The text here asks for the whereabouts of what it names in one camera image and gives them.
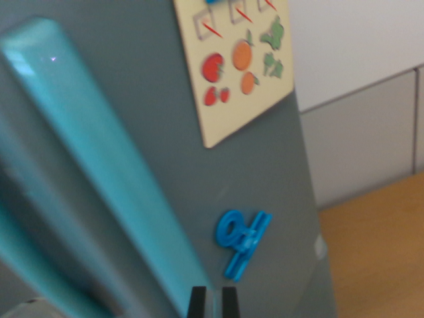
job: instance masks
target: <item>green vegetable illustration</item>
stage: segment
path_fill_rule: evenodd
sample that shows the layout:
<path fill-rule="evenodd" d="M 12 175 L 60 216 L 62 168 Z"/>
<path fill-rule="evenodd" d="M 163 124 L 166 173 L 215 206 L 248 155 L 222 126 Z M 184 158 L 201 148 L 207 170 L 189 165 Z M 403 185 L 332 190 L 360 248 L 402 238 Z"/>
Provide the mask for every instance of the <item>green vegetable illustration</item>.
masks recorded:
<path fill-rule="evenodd" d="M 277 16 L 274 22 L 271 24 L 271 30 L 269 33 L 264 33 L 260 36 L 262 43 L 268 43 L 272 49 L 279 50 L 281 47 L 281 39 L 283 38 L 284 27 L 280 24 L 280 17 Z"/>
<path fill-rule="evenodd" d="M 265 54 L 264 56 L 264 76 L 268 73 L 268 69 L 274 65 L 275 59 L 272 52 Z"/>
<path fill-rule="evenodd" d="M 280 60 L 278 60 L 276 62 L 276 66 L 274 68 L 274 70 L 271 72 L 270 77 L 275 76 L 276 78 L 281 78 L 282 73 L 283 73 L 283 64 L 281 63 Z"/>

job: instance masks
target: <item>refrigerator door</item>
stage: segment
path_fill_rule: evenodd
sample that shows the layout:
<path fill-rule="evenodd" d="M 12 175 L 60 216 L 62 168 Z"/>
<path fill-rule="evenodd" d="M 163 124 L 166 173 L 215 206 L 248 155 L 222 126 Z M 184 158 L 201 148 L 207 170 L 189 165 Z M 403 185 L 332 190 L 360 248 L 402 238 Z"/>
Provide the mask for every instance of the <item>refrigerator door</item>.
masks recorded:
<path fill-rule="evenodd" d="M 314 242 L 320 232 L 295 93 L 206 149 L 170 1 L 5 1 L 0 32 L 34 15 L 61 24 L 75 44 L 212 288 L 235 285 L 244 318 L 290 317 L 317 264 Z M 69 147 L 58 125 L 47 120 Z M 81 166 L 75 149 L 68 150 Z M 262 210 L 273 216 L 236 284 L 223 275 L 233 251 L 215 242 L 217 223 L 231 209 L 241 211 L 247 224 Z"/>

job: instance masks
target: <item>blue magnet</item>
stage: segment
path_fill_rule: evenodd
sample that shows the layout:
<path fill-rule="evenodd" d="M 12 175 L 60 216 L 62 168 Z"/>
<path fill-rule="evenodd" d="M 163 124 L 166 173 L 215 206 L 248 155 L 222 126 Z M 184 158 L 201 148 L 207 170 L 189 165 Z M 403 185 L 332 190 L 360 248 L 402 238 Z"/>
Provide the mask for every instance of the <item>blue magnet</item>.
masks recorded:
<path fill-rule="evenodd" d="M 235 282 L 240 280 L 271 218 L 271 214 L 261 211 L 247 227 L 240 211 L 232 210 L 224 214 L 217 227 L 217 242 L 237 252 L 225 271 L 225 277 Z"/>

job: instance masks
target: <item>fridge magnet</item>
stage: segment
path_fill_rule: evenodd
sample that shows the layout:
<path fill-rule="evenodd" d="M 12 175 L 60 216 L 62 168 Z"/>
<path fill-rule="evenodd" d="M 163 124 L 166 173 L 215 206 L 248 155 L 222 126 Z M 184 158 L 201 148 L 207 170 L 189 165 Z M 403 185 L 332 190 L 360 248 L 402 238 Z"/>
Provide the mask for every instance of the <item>fridge magnet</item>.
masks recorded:
<path fill-rule="evenodd" d="M 212 148 L 294 89 L 288 0 L 174 0 L 199 126 Z"/>

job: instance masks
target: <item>refrigerator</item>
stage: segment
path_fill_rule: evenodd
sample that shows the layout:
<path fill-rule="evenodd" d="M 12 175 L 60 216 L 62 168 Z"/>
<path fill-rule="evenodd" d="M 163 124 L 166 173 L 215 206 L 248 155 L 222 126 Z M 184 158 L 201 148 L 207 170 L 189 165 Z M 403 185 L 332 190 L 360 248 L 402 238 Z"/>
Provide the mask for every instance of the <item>refrigerator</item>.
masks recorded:
<path fill-rule="evenodd" d="M 336 317 L 295 90 L 208 144 L 176 4 L 0 2 L 0 256 L 69 317 Z M 272 216 L 237 282 L 233 210 Z"/>

